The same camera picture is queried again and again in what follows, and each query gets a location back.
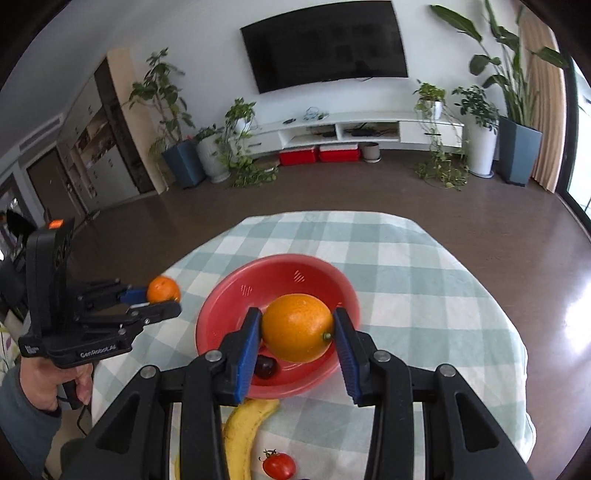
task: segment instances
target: banana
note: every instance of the banana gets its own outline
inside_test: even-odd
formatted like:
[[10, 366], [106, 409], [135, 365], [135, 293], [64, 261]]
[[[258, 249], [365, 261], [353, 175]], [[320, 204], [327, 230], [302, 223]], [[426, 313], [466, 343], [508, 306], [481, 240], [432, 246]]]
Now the banana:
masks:
[[181, 480], [181, 457], [177, 455], [174, 459], [174, 475], [176, 480]]
[[261, 423], [279, 408], [279, 400], [247, 398], [234, 408], [223, 429], [230, 480], [251, 480], [251, 450]]

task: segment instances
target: orange sticker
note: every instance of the orange sticker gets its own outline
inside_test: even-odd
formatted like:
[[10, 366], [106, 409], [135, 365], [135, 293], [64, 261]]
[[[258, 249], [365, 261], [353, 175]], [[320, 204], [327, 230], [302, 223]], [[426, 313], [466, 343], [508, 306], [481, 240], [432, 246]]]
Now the orange sticker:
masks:
[[64, 220], [53, 220], [49, 223], [48, 227], [50, 229], [59, 228], [64, 224]]

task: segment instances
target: white plant pot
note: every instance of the white plant pot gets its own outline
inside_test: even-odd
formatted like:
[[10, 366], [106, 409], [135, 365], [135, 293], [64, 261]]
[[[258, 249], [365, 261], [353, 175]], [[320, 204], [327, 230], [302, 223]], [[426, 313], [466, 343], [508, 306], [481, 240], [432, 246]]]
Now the white plant pot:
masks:
[[477, 177], [489, 179], [492, 177], [491, 167], [495, 156], [496, 132], [477, 125], [472, 115], [466, 121], [466, 128], [468, 170]]
[[197, 144], [197, 154], [205, 173], [212, 183], [220, 183], [230, 176], [230, 171], [219, 161], [216, 144], [217, 135], [204, 138]]
[[361, 155], [363, 160], [365, 160], [367, 163], [379, 162], [381, 160], [379, 144], [376, 142], [361, 144]]
[[242, 132], [248, 132], [251, 129], [252, 120], [247, 122], [245, 118], [239, 118], [236, 120], [236, 125], [234, 126], [234, 131], [236, 134], [240, 135]]
[[432, 102], [431, 100], [425, 100], [423, 102], [427, 107], [427, 112], [423, 112], [423, 118], [430, 120], [439, 120], [443, 113], [443, 102], [437, 100]]

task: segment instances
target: potted plant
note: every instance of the potted plant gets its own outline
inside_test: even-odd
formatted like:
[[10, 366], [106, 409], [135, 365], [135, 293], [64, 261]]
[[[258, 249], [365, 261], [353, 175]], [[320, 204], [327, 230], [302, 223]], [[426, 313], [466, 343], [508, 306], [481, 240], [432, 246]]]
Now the potted plant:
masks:
[[486, 100], [485, 91], [478, 85], [468, 89], [458, 87], [452, 94], [462, 95], [460, 107], [462, 115], [470, 115], [466, 122], [468, 132], [467, 166], [477, 177], [492, 177], [491, 166], [495, 155], [496, 134], [499, 127], [499, 111]]
[[212, 127], [202, 127], [193, 137], [193, 143], [201, 160], [201, 165], [212, 183], [220, 183], [228, 179], [230, 171], [217, 156], [217, 136], [222, 132], [216, 124]]
[[150, 155], [156, 158], [162, 155], [177, 182], [183, 188], [193, 187], [205, 178], [205, 174], [193, 143], [183, 138], [181, 121], [188, 127], [195, 128], [195, 125], [187, 112], [187, 104], [178, 95], [180, 89], [170, 80], [171, 73], [184, 73], [163, 61], [167, 55], [167, 48], [150, 55], [146, 60], [150, 69], [143, 82], [133, 83], [127, 103], [129, 108], [141, 103], [156, 109], [161, 119], [157, 128], [158, 136], [150, 147]]
[[241, 132], [248, 132], [251, 129], [252, 119], [255, 116], [253, 109], [255, 105], [256, 102], [246, 103], [244, 98], [234, 100], [234, 105], [230, 108], [228, 115], [235, 119], [233, 129], [236, 135]]
[[277, 167], [263, 169], [253, 164], [248, 149], [244, 148], [244, 141], [252, 135], [246, 127], [236, 128], [241, 118], [250, 122], [254, 117], [253, 103], [244, 103], [244, 98], [237, 98], [234, 105], [226, 113], [224, 127], [217, 136], [216, 144], [220, 160], [235, 172], [233, 187], [260, 186], [277, 178]]
[[543, 47], [529, 51], [528, 69], [522, 68], [521, 29], [519, 22], [523, 13], [520, 6], [515, 23], [517, 34], [500, 26], [495, 18], [489, 0], [485, 0], [491, 33], [501, 45], [502, 60], [492, 57], [482, 42], [482, 35], [474, 23], [441, 5], [431, 5], [431, 10], [453, 28], [478, 42], [484, 54], [474, 55], [469, 68], [473, 75], [480, 75], [489, 65], [495, 73], [482, 85], [485, 89], [498, 85], [505, 98], [507, 117], [499, 119], [499, 174], [507, 183], [525, 186], [530, 179], [535, 159], [540, 152], [542, 133], [533, 128], [533, 117], [539, 92], [530, 85], [531, 66], [535, 59], [542, 59], [558, 68], [567, 67], [566, 61], [552, 48]]
[[418, 82], [420, 86], [413, 92], [413, 95], [418, 93], [415, 110], [425, 119], [438, 120], [443, 113], [445, 90], [427, 82], [421, 83], [420, 80]]

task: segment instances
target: dark grape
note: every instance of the dark grape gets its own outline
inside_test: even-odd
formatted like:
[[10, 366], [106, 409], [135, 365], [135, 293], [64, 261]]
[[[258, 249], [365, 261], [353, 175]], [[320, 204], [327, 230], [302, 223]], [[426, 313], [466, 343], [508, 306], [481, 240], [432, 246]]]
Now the dark grape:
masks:
[[256, 358], [255, 375], [266, 380], [277, 373], [277, 360], [270, 356], [259, 355]]

